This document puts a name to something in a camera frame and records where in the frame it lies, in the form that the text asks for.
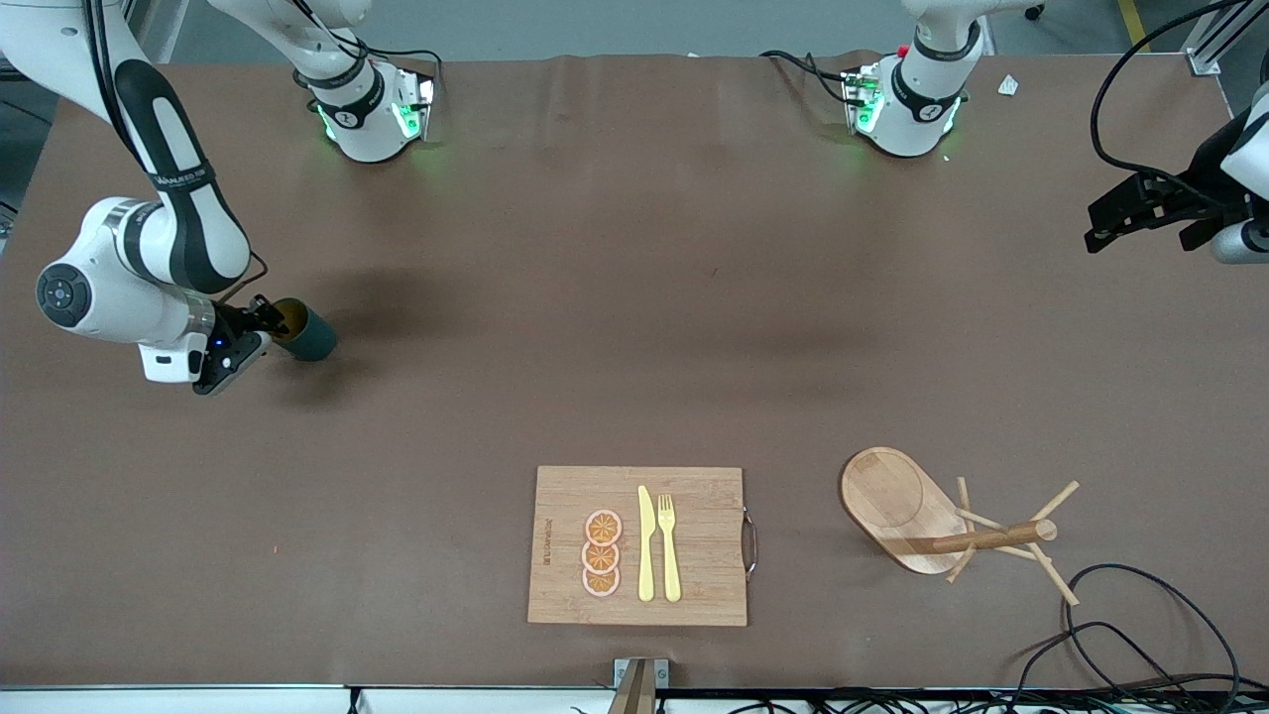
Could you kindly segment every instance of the black cable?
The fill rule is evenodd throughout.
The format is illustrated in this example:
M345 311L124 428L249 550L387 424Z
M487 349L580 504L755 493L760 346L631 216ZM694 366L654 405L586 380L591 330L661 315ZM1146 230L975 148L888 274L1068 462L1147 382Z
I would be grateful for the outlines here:
M0 99L0 104L4 104L5 107L9 107L10 109L15 109L18 112L22 112L23 114L27 114L28 117L30 117L30 118L33 118L36 120L43 122L44 126L53 126L53 122L46 119L44 117L41 117L39 114L32 112L30 109L28 109L25 107L19 107L19 105L14 104L13 101L8 101L5 99Z
M137 147L132 143L132 136L123 123L123 113L119 109L119 96L114 91L114 65L110 63L110 48L105 28L105 6L102 0L84 0L84 29L88 36L89 53L93 58L93 70L96 74L96 86L102 93L102 104L105 107L107 118L110 127L123 142L123 146L132 153L132 157L141 162Z
M1221 632L1220 628L1216 626L1216 623L1213 623L1212 619L1207 616L1207 613L1203 613L1203 610L1198 605L1195 605L1193 600L1190 600L1189 597L1187 597L1185 594L1183 594L1181 591L1176 590L1171 583L1169 583L1167 581L1160 578L1159 576L1154 576L1151 573L1147 573L1147 572L1145 572L1145 571L1142 571L1140 568L1133 568L1131 566L1122 566L1119 563L1103 563L1100 566L1091 566L1089 568L1085 568L1085 569L1080 571L1079 573L1076 573L1074 578L1071 578L1071 587L1074 588L1075 586L1077 586L1079 582L1085 576L1088 576L1089 573L1095 573L1098 571L1123 571L1126 573L1132 573L1132 574L1134 574L1137 577L1145 578L1145 580L1150 581L1151 583L1154 583L1154 585L1164 588L1165 591L1167 591L1173 597L1176 597L1178 600L1180 600L1181 602L1184 602L1187 607L1189 607L1195 615L1198 615L1198 618L1200 620L1203 620L1203 624L1207 625L1207 629L1211 630L1212 634L1216 637L1217 642L1221 643L1221 648L1225 651L1225 656L1230 661L1230 677L1231 677L1231 681L1230 681L1230 695L1228 695L1228 699L1226 699L1225 705L1222 705L1221 709L1217 710L1217 714L1227 714L1228 710L1230 710L1230 708L1233 706L1235 700L1239 696L1239 689L1242 685L1242 680L1239 676L1239 658L1233 654L1233 648L1230 647L1230 642L1227 639L1225 639L1225 634ZM1088 665L1090 670L1093 670L1094 672L1096 672L1096 675L1099 677L1101 677L1101 681L1104 681L1107 684L1107 686L1122 690L1122 687L1119 687L1118 685L1115 685L1115 682L1112 681L1105 675L1105 672L1101 671L1100 667L1098 667L1098 665L1093 661L1093 657L1090 657L1089 653L1088 653L1088 651L1084 649L1084 644L1080 642L1080 638L1075 634L1075 629L1072 626L1074 625L1074 618L1072 618L1070 604L1066 604L1066 606L1062 609L1062 614L1063 614L1063 619L1065 619L1065 623L1066 623L1066 629L1067 629L1067 632L1071 633L1071 643L1079 651L1080 658L1084 659L1085 665ZM1112 632L1114 632L1117 635L1119 635L1121 639L1123 639L1124 642L1127 642L1128 644L1131 644L1132 648L1134 651L1137 651L1138 654L1141 654L1142 658L1146 659L1150 663L1150 666L1151 666L1152 670L1155 670L1155 671L1157 671L1160 673L1165 673L1162 671L1162 668L1159 667L1157 663L1154 659L1151 659L1140 647L1137 647L1137 644L1133 643L1131 638L1128 638L1128 635L1123 634L1118 628L1114 628L1112 625L1108 625L1108 628Z
M794 67L802 70L803 72L807 72L807 74L819 72L820 76L822 76L824 79L834 79L834 80L840 80L841 79L841 75L827 74L827 72L822 72L819 68L811 68L811 65L807 65L802 60L794 57L793 55L789 55L788 52L786 52L783 49L768 49L766 52L763 52L761 55L759 55L759 57L772 57L772 58L777 58L777 60L784 60L786 62L789 62L791 65L793 65Z
M766 709L766 703L759 701L758 704L750 704L747 706L741 706L740 709L732 709L727 714L744 714L745 711L753 711L755 709Z
M1084 580L1086 576L1099 571L1122 571L1132 573L1137 577L1150 581L1155 586L1159 586L1160 588L1165 590L1173 597L1180 600L1192 613L1194 613L1203 621L1203 624L1208 628L1208 630L1216 637L1217 642L1221 643L1221 648L1225 651L1226 658L1230 662L1230 673L1227 675L1194 673L1194 675L1173 676L1167 673L1167 671L1154 657L1151 657L1141 646L1138 646L1127 633L1124 633L1119 628L1114 626L1110 623L1100 620L1075 624L1071 606L1065 605L1062 610L1063 632L1056 635L1055 638L1049 639L1043 647L1036 651L1036 653L1032 654L1030 658L1027 661L1027 663L1023 666L1023 672L1018 680L1018 686L1014 689L1011 696L1009 696L1008 700L1004 701L1008 711L1014 711L1015 706L1019 705L1024 700L1024 698L1029 694L1025 691L1027 680L1030 676L1032 668L1036 666L1036 663L1039 662L1053 648L1067 640L1071 640L1071 644L1075 646L1084 663L1088 665L1089 668L1093 670L1098 675L1098 677L1100 677L1101 681L1107 684L1107 689L1088 690L1085 692L1080 692L1079 696L1094 703L1101 703L1099 695L1101 696L1109 695L1109 698L1113 701L1132 700L1134 704L1145 705L1150 709L1155 709L1159 711L1167 711L1170 714L1230 714L1231 711L1244 709L1244 708L1235 708L1239 692L1244 685L1250 685L1258 689L1264 687L1263 684L1256 682L1255 680L1249 680L1246 677L1242 677L1239 670L1239 659L1235 656L1233 649L1230 647L1228 640L1225 638L1225 634L1220 630L1220 628L1217 628L1216 623L1212 621L1212 619L1193 600L1187 597L1181 591L1176 590L1176 587L1169 583L1167 581L1129 566L1122 566L1119 563L1103 563L1099 566L1090 566L1076 573L1076 576L1071 578L1070 582L1071 590L1072 591L1076 590L1080 581ZM1105 671L1093 659L1093 657L1089 654L1088 649L1084 647L1084 643L1080 639L1080 633L1093 629L1108 630L1115 637L1118 637L1156 675L1159 675L1159 680L1142 685L1128 685L1128 686L1121 685L1114 680L1112 680L1105 673ZM1200 703L1197 698L1194 698L1194 695L1192 695L1184 689L1183 685L1195 681L1228 681L1230 691L1226 694L1223 703L1218 708L1212 708L1209 705L1206 705L1204 703ZM1176 689L1180 692L1180 696L1171 692L1155 691L1159 689ZM1179 704L1181 703L1187 704L1188 708L1179 706ZM1259 710L1266 706L1269 705L1251 705L1250 709Z
M255 280L263 278L264 275L269 274L269 264L264 261L264 257L260 257L260 255L256 254L255 250L251 251L251 256L255 257L256 263L260 263L260 271L258 271L256 274L254 274L254 275L251 275L251 276L249 276L249 278L239 282L233 287L231 287L228 289L228 292L226 292L225 294L222 294L216 302L218 302L221 304L225 304L226 302L230 301L231 297L233 297L235 294L237 294L239 290L241 290L244 287L246 287L246 285L251 284L253 282L255 282Z
M362 705L362 687L348 687L348 714L359 714Z
M836 91L834 91L832 88L829 86L829 80L824 79L824 72L820 71L820 67L815 63L815 57L812 57L810 52L806 53L806 62L811 65L811 71L815 74L815 79L820 80L820 86L822 86L824 90L829 93L829 96L832 96L838 101L841 101L843 104L846 104L849 107L864 105L864 103L859 99L848 98L845 95L845 86L841 88L843 94L840 95ZM839 82L841 81L841 75L838 75L838 81Z
M836 72L836 74L834 74L834 72L826 72L826 71L821 70L819 65L815 63L815 57L810 52L807 52L806 57L802 58L802 60L798 60L797 57L794 57L793 55L789 55L788 52L784 52L783 49L768 49L766 52L763 52L761 55L759 55L759 57L770 57L770 58L784 60L787 62L791 62L793 66L796 66L797 68L802 70L803 72L807 72L810 75L815 75L815 79L820 80L820 86L822 86L824 90L829 93L829 96L832 96L838 101L840 101L843 104L846 104L846 105L850 105L850 107L863 107L864 105L864 103L860 101L859 99L850 99L850 98L848 98L848 96L845 96L843 94L838 94L836 91L834 91L832 86L829 85L829 80L830 79L834 80L834 81L839 81L840 82L841 81L841 72L851 72L851 71L858 70L859 67L850 67L850 68L846 68L846 70L841 70L841 72Z
M1119 57L1119 61L1117 61L1114 63L1114 66L1110 67L1110 72L1107 74L1105 80L1101 81L1101 88L1098 89L1098 94L1093 99L1093 112L1089 114L1089 134L1090 134L1090 137L1093 140L1093 150L1096 151L1098 157L1100 157L1107 164L1110 164L1112 166L1117 166L1119 169L1126 169L1126 170L1129 170L1129 171L1140 171L1140 172L1143 172L1143 174L1150 174L1150 175L1165 179L1165 180L1173 183L1174 185L1176 185L1178 188L1185 190L1187 193L1194 195L1195 198L1198 198L1203 203L1207 203L1211 207L1220 207L1221 205L1221 203L1218 203L1217 200L1214 200L1213 198L1211 198L1209 195L1207 195L1202 190L1198 190L1197 188L1194 188L1190 184L1185 183L1180 178L1178 178L1178 176L1175 176L1175 175L1173 175L1173 174L1170 174L1170 172L1167 172L1167 171L1165 171L1162 169L1156 169L1155 166L1148 166L1146 164L1134 164L1132 161L1124 161L1122 159L1117 159L1117 157L1112 156L1110 153L1108 153L1107 150L1101 147L1101 129L1099 127L1098 119L1099 119L1099 117L1101 114L1101 101L1105 99L1107 91L1110 89L1110 84L1114 82L1114 79L1119 75L1119 71L1123 70L1124 65L1128 63L1128 60L1131 60L1133 57L1133 55L1136 55L1137 52L1140 52L1142 47L1145 47L1146 44L1148 44L1150 42L1155 41L1155 39L1157 39L1161 34L1164 34L1164 33L1166 33L1169 30L1173 30L1173 29L1175 29L1175 28L1178 28L1178 27L1180 27L1180 25L1183 25L1183 24L1185 24L1185 23L1188 23L1188 22L1190 22L1190 20L1193 20L1195 18L1200 18L1200 16L1208 14L1208 13L1214 13L1214 11L1222 9L1222 8L1228 8L1231 5L1236 5L1239 3L1245 3L1245 1L1246 0L1218 0L1216 3L1212 3L1211 5L1204 5L1204 6L1194 10L1194 11L1185 13L1184 15L1180 15L1178 18L1174 18L1174 19L1164 23L1157 29L1150 32L1148 34L1146 34L1145 37L1142 37L1141 39L1138 39L1136 43L1133 43L1132 47L1128 48L1127 52L1123 53L1122 57Z
M349 57L353 57L354 60L360 60L365 55L373 55L382 60L387 60L388 57L407 57L412 55L426 55L435 61L438 74L440 72L440 66L444 63L444 61L440 58L440 55L437 55L431 49L381 49L378 47L372 47L367 44L365 41L360 38L357 38L357 42L354 43L348 38L335 34L334 30L325 27L325 24L317 18L317 14L313 11L313 9L308 6L308 3L306 0L291 0L291 4L294 5L306 18L308 18L308 22L313 23L317 28L325 30L331 37L331 39L335 41L340 51L343 51ZM358 53L354 55L349 52L348 47L355 48Z

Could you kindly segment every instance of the wooden peg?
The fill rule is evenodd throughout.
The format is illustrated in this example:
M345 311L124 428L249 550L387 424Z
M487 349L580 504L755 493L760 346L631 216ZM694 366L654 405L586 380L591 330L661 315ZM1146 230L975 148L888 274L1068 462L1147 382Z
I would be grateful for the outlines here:
M967 486L964 486L964 477L957 477L956 478L956 490L957 490L957 493L959 493L959 496L961 496L961 509L964 509L966 511L968 511L970 510L970 488ZM964 528L971 534L975 533L973 521L966 520ZM956 580L961 577L961 572L964 571L964 567L970 564L970 559L973 558L973 554L977 553L977 552L978 552L978 547L977 545L972 545L972 544L970 545L970 548L964 549L964 555L962 555L961 559L956 562L956 566L952 568L952 572L948 573L948 585L956 583Z
M1009 526L1004 531L972 533L937 538L930 542L934 553L959 553L970 547L1000 548L1001 545L1023 545L1057 538L1053 521L1028 521Z
M1019 557L1019 558L1022 558L1024 561L1036 561L1034 555L1032 555L1029 552L1023 550L1020 548L1010 548L1008 545L1003 545L1000 548L992 548L992 550L995 550L996 553L1006 553L1009 555L1016 555L1016 557Z
M956 490L961 495L961 509L963 509L964 511L970 511L971 510L970 509L970 490L964 486L964 477L957 477L956 478ZM966 519L966 524L964 525L966 525L967 529L970 529L970 533L972 534L973 533L973 521Z
M977 552L978 547L973 544L970 544L970 548L964 549L964 555L956 562L956 566L952 567L952 572L948 573L948 585L954 583L956 580L961 577L961 572L964 571L964 567L970 564L970 559L973 558L973 554Z
M1036 561L1039 562L1039 567L1044 568L1044 572L1048 573L1048 580L1053 581L1057 590L1062 591L1062 597L1066 599L1066 602L1071 606L1079 605L1080 599L1075 597L1075 592L1067 587L1066 581L1063 581L1062 576L1058 574L1057 568L1053 567L1053 562L1044 555L1044 552L1041 550L1034 543L1028 543L1027 548L1032 552L1032 555L1036 557Z
M992 530L996 530L996 531L1008 531L1009 530L1009 526L1003 526L1003 525L992 521L991 519L983 519L982 516L980 516L977 514L971 514L971 512L966 511L964 509L957 509L956 510L956 515L961 516L966 521L973 521L975 524L978 524L980 526L987 526L989 529L992 529Z
M1052 498L1052 501L1049 501L1048 503L1046 503L1043 509L1041 509L1039 511L1036 512L1034 516L1032 516L1032 521L1039 521L1041 519L1044 519L1049 514L1052 514L1053 511L1056 511L1057 507L1061 506L1063 501L1066 501L1067 498L1070 498L1071 495L1075 493L1075 490L1077 490L1077 488L1080 488L1080 482L1071 482L1071 483L1066 484L1066 488L1062 490L1062 493L1058 493L1057 496L1055 496Z

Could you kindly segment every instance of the wooden cutting board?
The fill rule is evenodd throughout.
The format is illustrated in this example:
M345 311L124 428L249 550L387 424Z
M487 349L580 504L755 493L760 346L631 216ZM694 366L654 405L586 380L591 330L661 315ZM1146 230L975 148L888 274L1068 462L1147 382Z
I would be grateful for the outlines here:
M638 487L674 497L674 545L683 599L665 599L664 542L652 536L656 597L638 599ZM582 587L586 519L607 509L622 520L621 585L608 597ZM582 625L745 626L749 597L741 554L740 469L539 467L533 516L529 621Z

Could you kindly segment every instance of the plastic knife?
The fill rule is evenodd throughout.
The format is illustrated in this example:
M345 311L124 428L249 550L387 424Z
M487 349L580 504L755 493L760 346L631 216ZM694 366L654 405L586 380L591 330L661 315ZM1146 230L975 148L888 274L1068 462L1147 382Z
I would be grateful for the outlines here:
M647 487L638 487L638 599L651 602L656 597L656 587L652 585L652 534L656 533L656 511L652 509L652 497L647 495Z

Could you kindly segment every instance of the cup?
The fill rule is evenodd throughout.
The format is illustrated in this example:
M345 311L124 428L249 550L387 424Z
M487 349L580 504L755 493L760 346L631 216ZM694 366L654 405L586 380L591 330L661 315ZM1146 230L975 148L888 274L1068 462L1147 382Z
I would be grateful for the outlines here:
M320 363L335 349L335 327L296 297L283 297L273 303L282 312L287 334L273 332L273 341L292 353L301 363Z

